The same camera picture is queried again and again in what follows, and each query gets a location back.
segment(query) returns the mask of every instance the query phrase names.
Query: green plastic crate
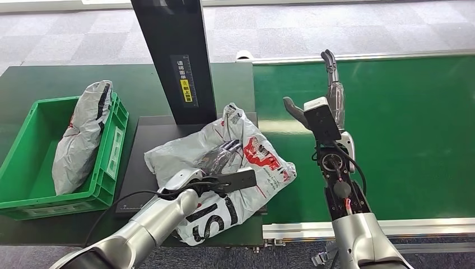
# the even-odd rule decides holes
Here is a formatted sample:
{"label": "green plastic crate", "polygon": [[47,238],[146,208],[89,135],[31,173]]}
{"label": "green plastic crate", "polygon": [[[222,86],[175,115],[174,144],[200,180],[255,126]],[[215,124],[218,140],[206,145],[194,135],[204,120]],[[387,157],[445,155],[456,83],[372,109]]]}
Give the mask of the green plastic crate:
{"label": "green plastic crate", "polygon": [[35,102],[0,168],[0,215],[37,219],[103,210],[114,199],[129,113],[115,92],[96,164],[74,193],[56,196],[51,169],[79,96]]}

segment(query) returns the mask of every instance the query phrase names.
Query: crumpled plastic bag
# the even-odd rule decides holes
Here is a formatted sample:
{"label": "crumpled plastic bag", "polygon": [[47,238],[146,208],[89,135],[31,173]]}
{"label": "crumpled plastic bag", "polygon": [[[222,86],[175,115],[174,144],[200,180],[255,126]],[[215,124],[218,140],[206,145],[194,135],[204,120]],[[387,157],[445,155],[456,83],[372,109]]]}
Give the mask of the crumpled plastic bag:
{"label": "crumpled plastic bag", "polygon": [[181,241],[188,245],[203,243],[209,237],[242,224],[295,179],[295,166],[277,155],[271,143],[234,103],[224,108],[222,119],[206,125],[201,131],[145,153],[145,163],[161,187],[178,171],[195,167],[210,150],[234,139],[240,140],[242,149],[226,164],[222,174],[250,166],[255,171],[257,186],[226,195],[204,193],[198,209],[176,228]]}
{"label": "crumpled plastic bag", "polygon": [[103,80],[89,85],[79,97],[54,155],[52,174],[56,195],[74,192],[93,169],[109,116],[112,90],[112,82]]}

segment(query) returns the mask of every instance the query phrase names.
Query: white plastic bag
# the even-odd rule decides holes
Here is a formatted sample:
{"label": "white plastic bag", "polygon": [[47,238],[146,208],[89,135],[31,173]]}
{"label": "white plastic bag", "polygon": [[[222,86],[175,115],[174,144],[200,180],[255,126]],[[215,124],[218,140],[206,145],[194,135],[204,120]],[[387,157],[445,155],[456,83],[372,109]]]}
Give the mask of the white plastic bag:
{"label": "white plastic bag", "polygon": [[52,174],[56,195],[72,193],[94,167],[101,133],[109,116],[111,93],[112,82],[103,80],[89,85],[79,97],[54,155]]}
{"label": "white plastic bag", "polygon": [[224,108],[222,119],[206,125],[201,131],[145,153],[148,168],[156,175],[159,186],[163,186],[181,169],[193,167],[209,150],[233,139],[241,141],[243,150],[238,151],[239,155],[222,173],[250,166],[255,171],[257,186],[221,197],[215,192],[204,193],[201,206],[176,228],[181,240],[189,245],[197,245],[229,227],[242,224],[295,179],[295,166],[277,155],[271,143],[234,103]]}

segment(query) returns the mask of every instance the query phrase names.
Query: red printed logo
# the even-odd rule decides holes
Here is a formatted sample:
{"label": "red printed logo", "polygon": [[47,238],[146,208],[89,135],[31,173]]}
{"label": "red printed logo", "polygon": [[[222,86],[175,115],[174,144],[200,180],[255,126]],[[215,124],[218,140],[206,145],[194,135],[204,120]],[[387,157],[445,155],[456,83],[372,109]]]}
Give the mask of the red printed logo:
{"label": "red printed logo", "polygon": [[283,181],[290,180],[287,171],[281,166],[277,158],[268,151],[262,144],[257,141],[257,138],[251,137],[248,144],[243,148],[246,159],[255,165],[268,166],[272,171],[280,171],[283,175]]}

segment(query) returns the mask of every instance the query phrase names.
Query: black cable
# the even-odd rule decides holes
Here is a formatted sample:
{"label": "black cable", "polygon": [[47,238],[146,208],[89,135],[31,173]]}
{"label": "black cable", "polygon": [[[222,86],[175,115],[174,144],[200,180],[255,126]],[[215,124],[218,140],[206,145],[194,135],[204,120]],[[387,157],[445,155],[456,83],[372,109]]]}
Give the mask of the black cable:
{"label": "black cable", "polygon": [[197,185],[222,185],[223,183],[213,183],[213,182],[194,182],[194,183],[190,183],[184,187],[181,187],[179,189],[177,189],[176,191],[173,191],[171,193],[160,193],[160,192],[155,192],[155,191],[150,191],[150,190],[143,190],[143,191],[136,191],[136,192],[132,192],[132,193],[129,193],[128,195],[124,196],[124,197],[121,197],[119,199],[117,199],[117,201],[113,202],[112,205],[109,206],[109,208],[107,208],[106,210],[104,210],[104,212],[102,212],[102,214],[97,218],[96,222],[93,224],[93,226],[91,227],[91,229],[89,230],[89,233],[87,234],[87,237],[86,237],[86,240],[84,242],[84,248],[87,247],[87,244],[89,242],[89,239],[91,238],[91,235],[92,235],[92,232],[94,231],[94,229],[96,229],[96,226],[99,224],[99,222],[101,221],[101,219],[105,216],[105,214],[107,212],[109,212],[109,210],[111,208],[115,208],[116,205],[121,202],[122,200],[130,197],[130,196],[134,196],[135,194],[140,194],[140,193],[151,193],[151,194],[154,194],[154,195],[157,195],[158,197],[162,198],[162,199],[168,199],[170,198],[170,196],[174,196],[174,195],[177,195],[177,194],[180,194],[181,192],[185,191],[186,189],[189,189],[193,186],[197,186]]}
{"label": "black cable", "polygon": [[361,181],[363,181],[363,194],[366,195],[366,178],[365,178],[365,175],[363,174],[363,170],[361,170],[361,167],[355,162],[355,160],[353,160],[352,157],[350,157],[345,151],[343,151],[343,150],[338,146],[338,144],[336,143],[336,141],[332,141],[332,144],[333,144],[333,146],[335,147],[335,149],[338,150],[338,152],[340,152],[341,154],[343,154],[343,156],[345,156],[345,157],[356,167],[356,169],[358,170],[358,173],[360,173]]}
{"label": "black cable", "polygon": [[333,269],[335,267],[335,265],[337,264],[338,255],[339,255],[339,253],[337,251],[337,254],[335,254],[335,257],[333,257],[332,265],[330,265],[330,269]]}

